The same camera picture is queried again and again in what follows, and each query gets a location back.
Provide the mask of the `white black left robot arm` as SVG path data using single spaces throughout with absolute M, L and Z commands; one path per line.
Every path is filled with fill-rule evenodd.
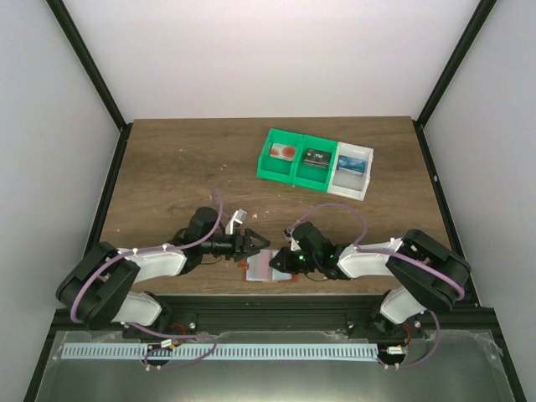
M 162 245 L 144 249 L 94 245 L 60 282 L 56 299 L 70 311 L 73 322 L 92 330 L 113 322 L 155 327 L 169 320 L 168 308 L 148 291 L 134 292 L 139 282 L 183 276 L 200 266 L 206 255 L 241 262 L 270 247 L 252 229 L 241 229 L 246 212 L 236 210 L 227 223 L 221 211 L 198 208 L 188 226 Z

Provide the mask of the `brown leather card holder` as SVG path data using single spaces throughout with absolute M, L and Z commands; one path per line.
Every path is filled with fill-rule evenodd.
M 269 265 L 276 254 L 276 250 L 262 250 L 259 254 L 240 261 L 237 266 L 243 271 L 243 280 L 252 283 L 298 282 L 297 275 L 279 272 Z

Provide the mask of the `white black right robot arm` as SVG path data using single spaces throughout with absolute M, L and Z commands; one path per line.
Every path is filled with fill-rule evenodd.
M 470 265 L 419 229 L 372 245 L 334 244 L 310 222 L 289 235 L 290 244 L 270 260 L 271 268 L 303 275 L 318 271 L 340 281 L 393 277 L 400 287 L 384 296 L 377 314 L 394 325 L 425 311 L 450 312 L 466 295 Z

